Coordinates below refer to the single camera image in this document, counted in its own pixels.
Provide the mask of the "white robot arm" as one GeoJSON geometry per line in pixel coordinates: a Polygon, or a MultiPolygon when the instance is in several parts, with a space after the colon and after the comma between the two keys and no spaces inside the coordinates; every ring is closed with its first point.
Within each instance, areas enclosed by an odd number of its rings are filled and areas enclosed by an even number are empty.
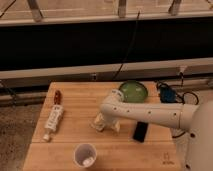
{"type": "Polygon", "coordinates": [[[181,103],[125,103],[113,89],[100,104],[106,121],[119,117],[189,133],[184,171],[213,171],[213,101],[181,103]]]}

